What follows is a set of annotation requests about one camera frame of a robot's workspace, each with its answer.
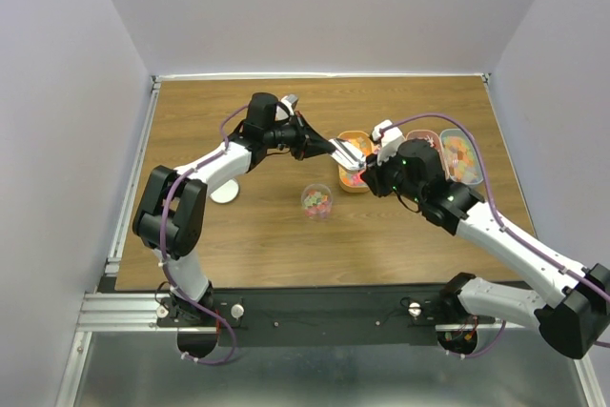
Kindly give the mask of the clear glass jar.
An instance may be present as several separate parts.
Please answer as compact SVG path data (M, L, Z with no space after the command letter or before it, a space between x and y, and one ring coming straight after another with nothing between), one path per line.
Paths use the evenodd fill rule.
M332 206L332 193L326 185L309 185L301 194L301 207L303 213L311 219L325 219L329 217Z

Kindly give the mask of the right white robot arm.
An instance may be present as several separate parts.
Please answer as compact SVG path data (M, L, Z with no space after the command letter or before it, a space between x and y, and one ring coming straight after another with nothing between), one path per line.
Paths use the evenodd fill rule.
M583 358L608 328L608 268L586 267L550 250L475 189L447 178L437 150L426 141L402 140L368 155L361 177L375 196L414 202L428 222L484 249L528 286L520 290L457 275L438 300L445 320L484 315L518 324L572 359Z

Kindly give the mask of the pink tray round lollipops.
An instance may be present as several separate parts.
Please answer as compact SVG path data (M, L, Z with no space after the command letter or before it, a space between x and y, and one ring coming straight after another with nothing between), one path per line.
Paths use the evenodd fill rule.
M441 150L441 141L438 134L430 130L412 130L406 135L407 140L422 139L426 140L431 147Z

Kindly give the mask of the blue tray popsicle candies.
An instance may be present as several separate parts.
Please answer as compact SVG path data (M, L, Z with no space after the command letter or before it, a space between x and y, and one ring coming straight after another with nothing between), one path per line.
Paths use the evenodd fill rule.
M439 138L449 177L469 186L481 184L481 167L474 146L466 134L460 129L446 129Z

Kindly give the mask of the silver metal scoop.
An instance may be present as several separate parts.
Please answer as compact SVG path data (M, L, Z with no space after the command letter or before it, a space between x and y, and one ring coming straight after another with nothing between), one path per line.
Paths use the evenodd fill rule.
M347 173L360 173L366 168L366 155L347 140L332 138L335 150L330 154L337 165Z

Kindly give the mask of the aluminium frame rail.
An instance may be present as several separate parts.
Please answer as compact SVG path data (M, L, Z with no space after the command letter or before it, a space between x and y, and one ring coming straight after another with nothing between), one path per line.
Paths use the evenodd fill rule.
M81 303L78 332L180 332L214 334L216 327L183 325L161 318L153 293L86 294Z

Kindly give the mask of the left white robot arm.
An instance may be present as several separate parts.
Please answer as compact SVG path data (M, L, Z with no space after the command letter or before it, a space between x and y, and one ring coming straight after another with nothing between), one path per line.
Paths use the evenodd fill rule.
M207 198L229 180L251 172L269 150L287 150L296 160L331 155L336 146L317 133L289 102L256 92L229 117L244 113L211 153L178 169L155 167L132 221L132 231L155 251L160 269L180 300L179 315L192 326L204 324L212 310L210 280L200 266L196 245L202 233Z

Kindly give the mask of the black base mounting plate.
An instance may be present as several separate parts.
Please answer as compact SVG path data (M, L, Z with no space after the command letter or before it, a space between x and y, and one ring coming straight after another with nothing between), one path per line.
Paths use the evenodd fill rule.
M484 347L494 319L450 311L439 284L343 287L217 288L207 315L174 295L157 299L157 325L202 350L441 344L466 354Z

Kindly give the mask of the orange tray star candies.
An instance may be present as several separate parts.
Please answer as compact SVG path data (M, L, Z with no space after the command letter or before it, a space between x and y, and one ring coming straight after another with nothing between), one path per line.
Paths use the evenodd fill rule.
M345 131L338 139L346 147L344 152L349 157L351 169L338 168L339 185L346 193L367 193L368 185L361 178L366 157L374 152L374 144L369 135L363 131Z

